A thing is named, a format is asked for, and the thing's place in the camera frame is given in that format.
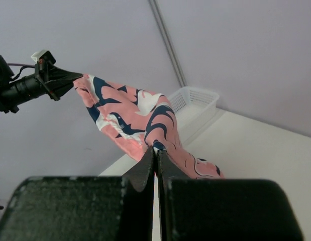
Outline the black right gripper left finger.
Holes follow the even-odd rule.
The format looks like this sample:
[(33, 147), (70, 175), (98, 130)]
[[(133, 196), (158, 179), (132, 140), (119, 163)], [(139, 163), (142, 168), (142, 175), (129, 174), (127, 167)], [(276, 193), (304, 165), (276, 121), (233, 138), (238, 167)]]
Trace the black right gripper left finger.
[(37, 176), (14, 191), (0, 240), (151, 240), (154, 158), (122, 176)]

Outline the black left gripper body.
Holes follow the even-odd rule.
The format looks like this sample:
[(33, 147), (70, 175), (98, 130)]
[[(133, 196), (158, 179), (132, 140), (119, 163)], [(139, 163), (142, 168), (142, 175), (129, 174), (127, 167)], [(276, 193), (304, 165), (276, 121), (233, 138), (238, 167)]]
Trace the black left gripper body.
[(0, 90), (0, 100), (5, 105), (20, 105), (47, 93), (34, 74), (10, 83)]

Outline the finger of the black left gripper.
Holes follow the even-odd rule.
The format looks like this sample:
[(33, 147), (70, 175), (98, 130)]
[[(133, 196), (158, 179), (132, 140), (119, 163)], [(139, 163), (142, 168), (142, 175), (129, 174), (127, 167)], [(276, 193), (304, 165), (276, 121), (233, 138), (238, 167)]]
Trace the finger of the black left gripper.
[(39, 86), (55, 101), (59, 101), (73, 87), (73, 82), (82, 77), (83, 74), (60, 69), (50, 61), (39, 60), (35, 64)]

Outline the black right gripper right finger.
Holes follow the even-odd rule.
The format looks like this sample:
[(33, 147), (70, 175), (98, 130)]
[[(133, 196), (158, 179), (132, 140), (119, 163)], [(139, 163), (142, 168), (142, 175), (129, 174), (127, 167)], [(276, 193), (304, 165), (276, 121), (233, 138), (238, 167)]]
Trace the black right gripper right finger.
[(283, 189), (266, 179), (191, 179), (157, 156), (162, 240), (303, 240)]

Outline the pink patterned shorts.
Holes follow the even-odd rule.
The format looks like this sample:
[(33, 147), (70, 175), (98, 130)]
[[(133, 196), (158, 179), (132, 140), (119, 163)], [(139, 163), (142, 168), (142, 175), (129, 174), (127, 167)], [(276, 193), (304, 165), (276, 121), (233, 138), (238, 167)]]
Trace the pink patterned shorts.
[(87, 74), (73, 85), (98, 130), (134, 160), (140, 161), (152, 147), (154, 152), (166, 151), (170, 161), (190, 178), (223, 177), (218, 166), (183, 148), (175, 113), (165, 95)]

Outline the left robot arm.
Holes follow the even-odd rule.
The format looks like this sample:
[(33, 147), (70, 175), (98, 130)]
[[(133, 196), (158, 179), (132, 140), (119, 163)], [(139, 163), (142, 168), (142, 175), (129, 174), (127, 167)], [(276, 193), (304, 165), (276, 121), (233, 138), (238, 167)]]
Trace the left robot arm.
[(81, 73), (55, 66), (56, 60), (47, 51), (35, 58), (35, 65), (7, 63), (0, 55), (0, 113), (17, 113), (19, 105), (42, 95), (59, 101), (82, 78)]

